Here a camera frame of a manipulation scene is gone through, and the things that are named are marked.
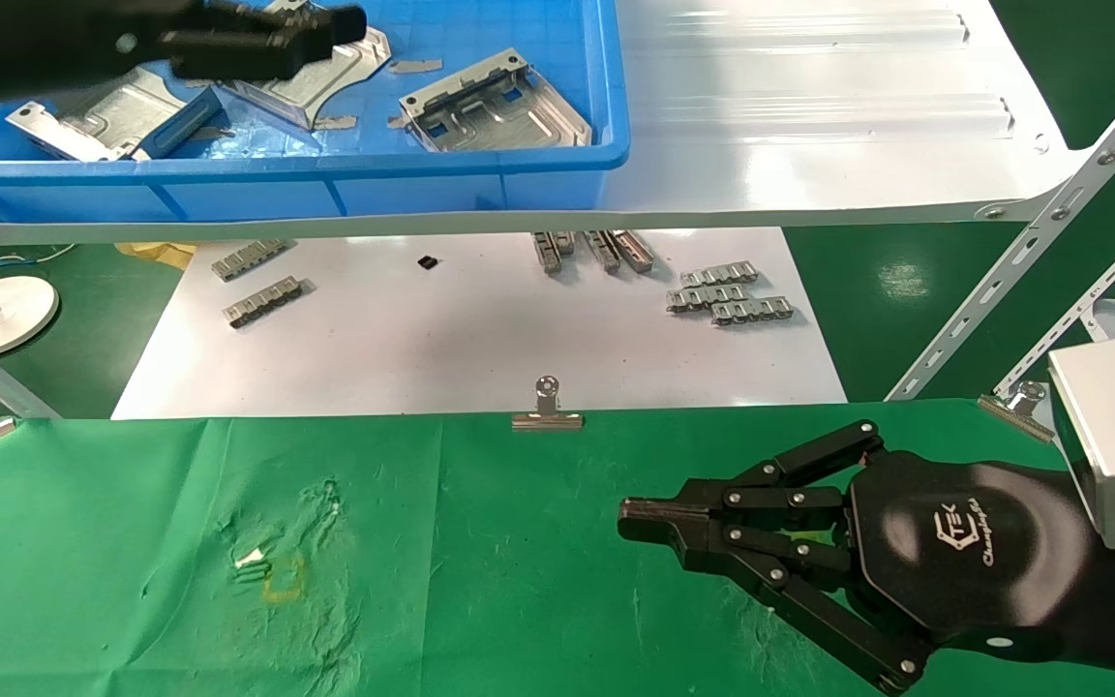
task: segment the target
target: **printed logo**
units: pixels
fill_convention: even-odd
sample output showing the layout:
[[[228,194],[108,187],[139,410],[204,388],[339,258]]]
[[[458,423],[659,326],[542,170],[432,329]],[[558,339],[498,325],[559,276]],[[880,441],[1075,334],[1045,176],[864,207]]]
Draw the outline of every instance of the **printed logo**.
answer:
[[[979,542],[979,529],[975,526],[975,520],[970,516],[963,517],[958,512],[958,505],[942,503],[941,511],[933,513],[937,521],[937,538],[954,550],[963,551],[967,546]]]
[[[987,524],[987,512],[975,498],[966,498],[966,506],[970,507],[970,512],[963,515],[958,511],[956,503],[941,504],[942,510],[932,515],[937,524],[937,538],[959,552],[982,541],[981,559],[983,565],[990,567],[996,563],[996,554],[992,546],[992,529]]]

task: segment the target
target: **white shelf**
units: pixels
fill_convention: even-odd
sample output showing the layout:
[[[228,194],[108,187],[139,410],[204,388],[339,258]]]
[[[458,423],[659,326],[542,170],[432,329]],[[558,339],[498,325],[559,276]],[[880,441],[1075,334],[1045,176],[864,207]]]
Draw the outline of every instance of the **white shelf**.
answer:
[[[1030,221],[1073,173],[988,0],[619,0],[631,158],[601,211],[0,224],[0,243]]]
[[[210,264],[239,243],[204,245],[113,418],[518,412],[543,375],[570,410],[845,401],[780,230],[641,235],[658,268],[617,277],[580,243],[549,278],[530,234],[313,239],[233,282]],[[786,296],[794,318],[723,329],[665,311],[678,273],[738,260],[760,270],[753,294]],[[223,308],[287,275],[316,290],[226,326]]]

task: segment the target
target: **robotic hand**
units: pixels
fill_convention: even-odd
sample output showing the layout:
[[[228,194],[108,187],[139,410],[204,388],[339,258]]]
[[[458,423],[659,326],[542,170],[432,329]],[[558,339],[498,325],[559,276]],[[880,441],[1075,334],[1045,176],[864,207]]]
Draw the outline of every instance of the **robotic hand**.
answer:
[[[224,0],[0,0],[0,100],[88,87],[157,59],[186,79],[288,79],[366,31],[358,6],[269,13]]]
[[[845,494],[809,486],[855,465]],[[831,544],[782,532],[828,529]],[[627,498],[619,533],[731,579],[884,694],[943,648],[1115,670],[1115,550],[1069,473],[891,453],[859,422],[731,481]]]

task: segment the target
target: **green cloth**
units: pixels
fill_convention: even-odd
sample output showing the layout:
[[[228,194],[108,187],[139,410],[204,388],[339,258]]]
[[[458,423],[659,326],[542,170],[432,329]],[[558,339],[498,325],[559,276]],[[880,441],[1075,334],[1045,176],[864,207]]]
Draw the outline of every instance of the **green cloth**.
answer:
[[[507,415],[23,424],[0,441],[0,697],[869,696],[725,579],[614,525],[624,495],[860,418],[927,458],[1061,466],[963,400],[617,412],[553,434]],[[943,651],[912,694],[1115,696],[1115,674]]]

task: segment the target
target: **white lamp base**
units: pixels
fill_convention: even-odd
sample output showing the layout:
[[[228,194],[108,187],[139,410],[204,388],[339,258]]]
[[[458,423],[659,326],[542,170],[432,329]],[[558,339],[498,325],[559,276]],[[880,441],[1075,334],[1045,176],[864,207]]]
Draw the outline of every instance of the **white lamp base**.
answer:
[[[0,354],[32,339],[58,312],[58,291],[33,277],[0,278]]]

